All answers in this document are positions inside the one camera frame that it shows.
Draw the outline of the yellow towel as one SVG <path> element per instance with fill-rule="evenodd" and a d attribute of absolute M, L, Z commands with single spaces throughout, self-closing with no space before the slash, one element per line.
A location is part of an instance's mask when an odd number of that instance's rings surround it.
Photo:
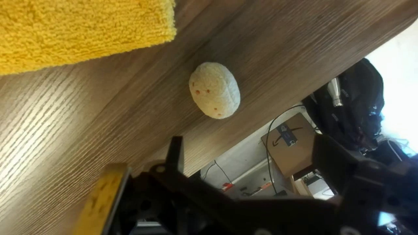
<path fill-rule="evenodd" d="M 0 76 L 160 45 L 175 0 L 0 0 Z"/>

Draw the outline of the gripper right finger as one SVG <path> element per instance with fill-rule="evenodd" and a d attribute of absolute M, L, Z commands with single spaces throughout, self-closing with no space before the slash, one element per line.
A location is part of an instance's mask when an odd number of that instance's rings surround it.
<path fill-rule="evenodd" d="M 418 161 L 409 159 L 388 167 L 355 157 L 328 135 L 317 135 L 313 165 L 340 195 L 336 208 L 339 235 L 383 235 L 381 212 L 393 214 L 418 235 Z"/>

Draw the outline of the beige plush potato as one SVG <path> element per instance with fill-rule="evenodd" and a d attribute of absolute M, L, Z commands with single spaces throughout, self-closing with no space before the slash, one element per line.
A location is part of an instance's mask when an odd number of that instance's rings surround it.
<path fill-rule="evenodd" d="M 232 116 L 241 102 L 234 75 L 216 62 L 204 62 L 197 66 L 190 76 L 189 90 L 198 108 L 213 119 Z"/>

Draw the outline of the yellow flat bar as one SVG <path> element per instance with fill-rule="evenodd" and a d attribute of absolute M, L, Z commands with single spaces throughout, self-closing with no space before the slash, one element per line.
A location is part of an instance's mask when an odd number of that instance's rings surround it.
<path fill-rule="evenodd" d="M 130 168 L 126 163 L 113 163 L 104 167 L 88 194 L 72 235 L 110 234 L 129 177 Z"/>

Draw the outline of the black bag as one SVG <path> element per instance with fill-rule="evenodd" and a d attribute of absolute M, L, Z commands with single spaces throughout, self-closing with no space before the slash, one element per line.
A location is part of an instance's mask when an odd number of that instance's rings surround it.
<path fill-rule="evenodd" d="M 351 151 L 373 151 L 382 130 L 383 78 L 367 58 L 336 77 L 341 105 L 335 106 L 330 85 L 302 100 L 318 129 Z"/>

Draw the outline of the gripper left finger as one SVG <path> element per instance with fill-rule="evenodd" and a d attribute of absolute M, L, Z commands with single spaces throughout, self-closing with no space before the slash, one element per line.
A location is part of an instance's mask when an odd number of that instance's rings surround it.
<path fill-rule="evenodd" d="M 172 137 L 163 163 L 124 181 L 109 235 L 134 235 L 139 220 L 156 220 L 170 235 L 239 235 L 240 228 L 227 209 L 233 203 L 201 180 L 183 174 L 181 136 Z"/>

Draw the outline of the silver bottle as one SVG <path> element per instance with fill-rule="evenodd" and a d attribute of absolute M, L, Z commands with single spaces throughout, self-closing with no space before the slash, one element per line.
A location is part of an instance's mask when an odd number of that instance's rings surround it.
<path fill-rule="evenodd" d="M 340 81 L 338 77 L 335 77 L 328 82 L 327 91 L 330 94 L 334 107 L 343 106 L 343 102 L 341 100 Z"/>

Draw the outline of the cardboard box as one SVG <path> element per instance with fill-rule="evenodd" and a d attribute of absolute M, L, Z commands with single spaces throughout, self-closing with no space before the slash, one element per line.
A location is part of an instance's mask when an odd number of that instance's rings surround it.
<path fill-rule="evenodd" d="M 307 119 L 297 113 L 261 137 L 281 174 L 291 177 L 312 165 L 316 132 Z"/>

